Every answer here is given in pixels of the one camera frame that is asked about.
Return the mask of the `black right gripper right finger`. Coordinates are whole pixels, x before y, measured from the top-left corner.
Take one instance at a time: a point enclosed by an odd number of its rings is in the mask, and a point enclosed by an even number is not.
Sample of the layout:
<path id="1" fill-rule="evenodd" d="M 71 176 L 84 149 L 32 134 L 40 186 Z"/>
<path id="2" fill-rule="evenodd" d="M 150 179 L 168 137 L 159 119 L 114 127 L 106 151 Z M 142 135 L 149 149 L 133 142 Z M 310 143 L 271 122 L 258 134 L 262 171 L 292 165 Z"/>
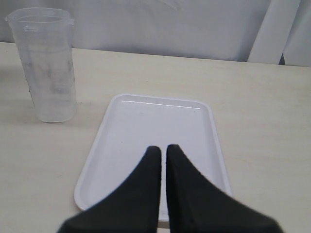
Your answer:
<path id="1" fill-rule="evenodd" d="M 206 179 L 178 145 L 166 152 L 166 197 L 172 233 L 281 233 L 280 225 Z"/>

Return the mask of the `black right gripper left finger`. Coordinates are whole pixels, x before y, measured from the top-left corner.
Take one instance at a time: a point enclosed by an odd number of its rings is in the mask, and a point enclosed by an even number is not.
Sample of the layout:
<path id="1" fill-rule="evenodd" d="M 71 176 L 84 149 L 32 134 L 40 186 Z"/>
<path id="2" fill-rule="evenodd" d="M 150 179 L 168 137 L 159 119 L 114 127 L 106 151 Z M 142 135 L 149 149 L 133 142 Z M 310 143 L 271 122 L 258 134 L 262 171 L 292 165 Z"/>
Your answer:
<path id="1" fill-rule="evenodd" d="M 161 190 L 161 150 L 149 146 L 126 180 L 105 199 L 64 221 L 60 233 L 155 233 Z"/>

